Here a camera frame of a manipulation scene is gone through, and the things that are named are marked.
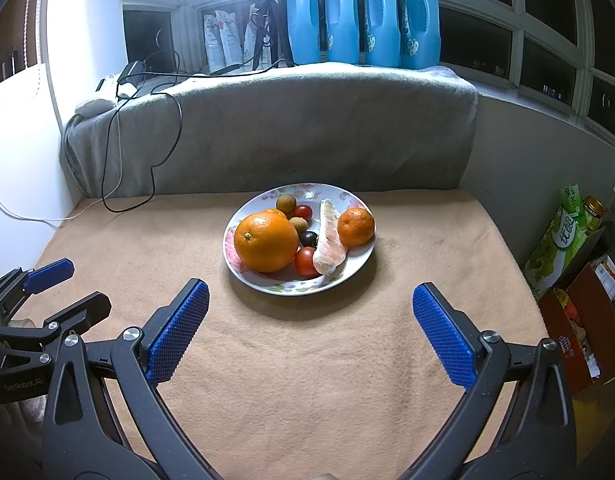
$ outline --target white floral plate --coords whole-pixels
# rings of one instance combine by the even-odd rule
[[[276,207],[276,199],[282,194],[294,195],[299,205],[306,204],[312,208],[314,218],[312,218],[309,224],[309,231],[315,233],[320,231],[321,200],[330,199],[339,213],[343,213],[350,207],[364,207],[369,211],[369,207],[349,191],[345,191],[340,187],[329,186],[328,184],[292,184],[292,186],[283,186],[262,193],[241,207],[225,229],[225,235],[223,235],[223,256],[225,256],[227,266],[233,275],[245,285],[267,294],[274,294],[275,296],[305,296],[332,288],[356,274],[367,262],[367,259],[374,250],[374,238],[361,247],[351,248],[347,259],[337,267],[334,274],[328,277],[319,276],[313,280],[302,280],[296,272],[293,263],[273,274],[254,272],[241,263],[234,248],[234,232],[238,224],[253,213],[259,213],[264,209]]]

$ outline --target cherry tomato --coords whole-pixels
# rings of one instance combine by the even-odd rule
[[[308,222],[312,219],[314,215],[314,211],[308,205],[297,205],[294,209],[294,216],[300,216],[300,218],[304,218]]]
[[[303,247],[296,256],[294,256],[294,266],[298,271],[301,278],[305,280],[311,280],[312,278],[317,278],[321,275],[318,270],[316,270],[313,262],[315,248],[313,247]]]

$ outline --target box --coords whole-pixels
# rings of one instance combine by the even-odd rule
[[[559,280],[556,287],[567,291],[581,317],[601,370],[597,380],[607,383],[614,379],[615,310],[592,265],[585,265],[571,283]],[[539,309],[550,338],[559,343],[570,391],[573,395],[577,394],[591,386],[594,380],[590,377],[583,349],[554,290],[539,301]]]
[[[563,277],[580,272],[590,261],[590,254],[603,232],[601,228],[590,235],[585,234],[574,217],[562,205],[558,206],[545,234],[523,267],[523,275],[537,301]]]

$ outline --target white wall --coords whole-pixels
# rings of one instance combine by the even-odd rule
[[[460,187],[483,204],[521,265],[554,215],[559,189],[571,184],[609,206],[615,148],[542,112],[481,97]]]
[[[60,167],[60,131],[45,65],[0,83],[0,200],[18,215],[64,218],[79,200]],[[54,228],[0,211],[0,276],[33,267]]]
[[[127,64],[121,0],[47,0],[47,59],[63,124]]]

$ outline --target beige cloth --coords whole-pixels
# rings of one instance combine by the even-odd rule
[[[205,280],[209,314],[159,391],[227,480],[398,478],[463,394],[412,315],[422,282],[434,282],[480,330],[527,344],[545,336],[497,228],[465,192],[362,194],[377,220],[375,254],[352,279],[303,298],[262,294],[230,275],[223,231],[251,196],[162,196],[119,216],[92,207],[59,229],[41,258],[72,259],[74,277],[19,314],[38,324],[100,290],[112,313],[85,339],[115,338],[189,278]],[[477,453],[495,434],[505,392]],[[132,445],[145,452],[117,387],[113,398]]]

